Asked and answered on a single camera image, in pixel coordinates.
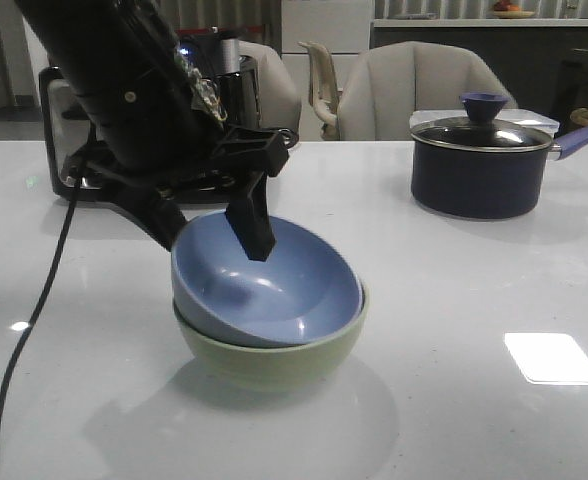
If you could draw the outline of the black gripper finger outside bowl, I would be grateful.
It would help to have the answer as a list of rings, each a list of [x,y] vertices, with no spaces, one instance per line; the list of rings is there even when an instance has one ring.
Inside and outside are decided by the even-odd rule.
[[[155,190],[113,187],[108,190],[107,202],[167,251],[187,225],[179,206]]]

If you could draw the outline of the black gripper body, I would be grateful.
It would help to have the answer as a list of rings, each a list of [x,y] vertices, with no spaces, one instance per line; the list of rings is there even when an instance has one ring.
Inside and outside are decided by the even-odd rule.
[[[230,200],[250,172],[277,176],[289,148],[287,128],[232,126],[210,150],[181,155],[171,165],[154,162],[133,170],[120,164],[104,141],[90,138],[73,156],[71,176],[81,180],[83,200],[105,200],[117,186],[155,190],[172,200]]]

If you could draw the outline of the black gripper finger inside bowl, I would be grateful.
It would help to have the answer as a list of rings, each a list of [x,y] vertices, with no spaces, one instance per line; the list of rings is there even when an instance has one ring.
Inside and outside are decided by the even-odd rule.
[[[248,259],[264,262],[276,239],[267,206],[267,174],[250,172],[247,181],[231,196],[226,219]]]

